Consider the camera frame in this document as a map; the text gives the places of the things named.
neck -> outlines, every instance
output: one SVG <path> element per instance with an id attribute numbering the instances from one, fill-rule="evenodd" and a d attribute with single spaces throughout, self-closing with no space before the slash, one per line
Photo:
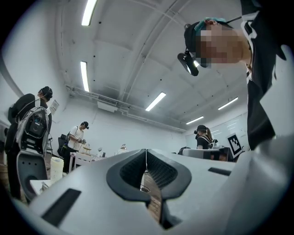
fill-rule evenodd
<path id="1" fill-rule="evenodd" d="M 251 51 L 249 49 L 248 40 L 245 37 L 242 30 L 238 30 L 237 34 L 238 34 L 238 37 L 239 37 L 239 39 L 241 40 L 241 43 L 242 43 L 242 55 L 241 55 L 241 60 L 240 61 L 244 62 L 245 64 L 250 65 Z"/>

black pants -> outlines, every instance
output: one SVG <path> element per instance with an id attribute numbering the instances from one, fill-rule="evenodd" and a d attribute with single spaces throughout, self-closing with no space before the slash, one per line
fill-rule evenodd
<path id="1" fill-rule="evenodd" d="M 11 196 L 20 200 L 20 183 L 17 175 L 17 153 L 7 154 L 7 170 Z"/>
<path id="2" fill-rule="evenodd" d="M 78 150 L 75 150 L 75 149 L 72 149 L 72 148 L 69 148 L 67 147 L 65 153 L 64 153 L 64 158 L 63 158 L 63 172 L 66 172 L 68 173 L 69 172 L 69 162 L 70 162 L 70 153 L 71 152 L 77 152 Z"/>

ponytail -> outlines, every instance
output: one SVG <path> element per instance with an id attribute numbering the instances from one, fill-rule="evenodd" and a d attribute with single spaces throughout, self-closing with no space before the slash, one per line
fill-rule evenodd
<path id="1" fill-rule="evenodd" d="M 207 133 L 208 139 L 210 140 L 210 142 L 212 142 L 211 132 L 210 132 L 210 129 L 208 127 L 206 128 L 206 133 Z"/>

person in white shirt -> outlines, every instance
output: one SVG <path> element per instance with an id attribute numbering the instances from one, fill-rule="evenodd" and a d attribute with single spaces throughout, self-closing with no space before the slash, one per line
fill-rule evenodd
<path id="1" fill-rule="evenodd" d="M 63 172 L 69 172 L 70 153 L 79 151 L 81 144 L 85 143 L 85 140 L 83 139 L 85 129 L 89 129 L 89 124 L 87 122 L 82 122 L 80 126 L 71 128 L 70 132 L 68 133 L 68 146 L 64 154 Z"/>

white t-shirt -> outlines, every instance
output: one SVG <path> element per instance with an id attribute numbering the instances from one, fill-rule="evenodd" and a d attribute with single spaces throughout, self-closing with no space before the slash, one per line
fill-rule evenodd
<path id="1" fill-rule="evenodd" d="M 73 127 L 69 133 L 75 136 L 76 138 L 81 138 L 81 140 L 84 137 L 84 131 L 80 130 L 77 126 Z M 68 146 L 74 150 L 79 150 L 80 145 L 81 145 L 80 143 L 72 139 L 70 139 L 68 142 Z"/>

